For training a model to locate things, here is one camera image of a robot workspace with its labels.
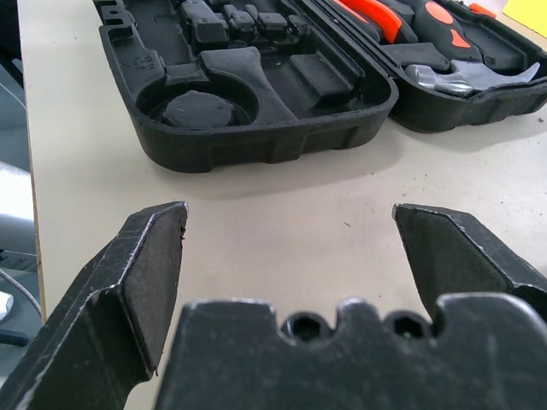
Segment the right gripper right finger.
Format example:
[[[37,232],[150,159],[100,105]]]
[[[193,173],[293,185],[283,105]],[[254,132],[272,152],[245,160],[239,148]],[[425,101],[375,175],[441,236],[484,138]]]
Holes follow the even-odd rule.
[[[495,292],[522,299],[547,319],[547,278],[471,214],[399,203],[392,218],[428,313],[441,295]]]

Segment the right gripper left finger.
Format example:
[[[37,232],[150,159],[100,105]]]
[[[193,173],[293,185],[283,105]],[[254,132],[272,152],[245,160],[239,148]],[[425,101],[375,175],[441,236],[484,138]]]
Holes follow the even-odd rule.
[[[124,410],[162,357],[187,216],[185,202],[170,202],[127,218],[0,388],[0,410]]]

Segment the orange handled pliers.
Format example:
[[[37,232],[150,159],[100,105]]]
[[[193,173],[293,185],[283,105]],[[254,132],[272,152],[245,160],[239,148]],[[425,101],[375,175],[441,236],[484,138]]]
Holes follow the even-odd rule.
[[[378,0],[341,0],[350,9],[363,13],[383,30],[385,38],[391,44],[402,40],[402,19],[388,6]]]

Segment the black orange handled hammer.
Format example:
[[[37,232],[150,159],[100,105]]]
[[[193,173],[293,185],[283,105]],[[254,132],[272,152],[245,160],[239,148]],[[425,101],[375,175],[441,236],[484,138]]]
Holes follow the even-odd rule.
[[[449,60],[451,72],[436,73],[428,65],[412,64],[406,75],[420,86],[456,97],[467,97],[500,85],[527,83],[540,69],[538,62],[516,75],[502,75],[488,68],[479,49],[467,40],[461,25],[433,0],[405,0],[414,10],[412,29]]]

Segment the black tool case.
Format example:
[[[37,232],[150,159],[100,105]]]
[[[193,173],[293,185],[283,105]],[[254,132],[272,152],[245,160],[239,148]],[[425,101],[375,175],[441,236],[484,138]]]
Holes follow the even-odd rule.
[[[182,173],[292,161],[371,141],[385,119],[422,133],[530,114],[547,104],[547,50],[457,0],[484,64],[527,83],[456,97],[420,86],[412,64],[451,72],[412,29],[405,0],[378,0],[402,40],[341,0],[93,0],[103,50],[145,154]]]

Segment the yellow box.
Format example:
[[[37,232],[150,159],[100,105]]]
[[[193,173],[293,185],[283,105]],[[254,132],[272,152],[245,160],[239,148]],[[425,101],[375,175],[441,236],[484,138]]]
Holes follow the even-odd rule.
[[[503,13],[547,37],[547,0],[508,0]]]

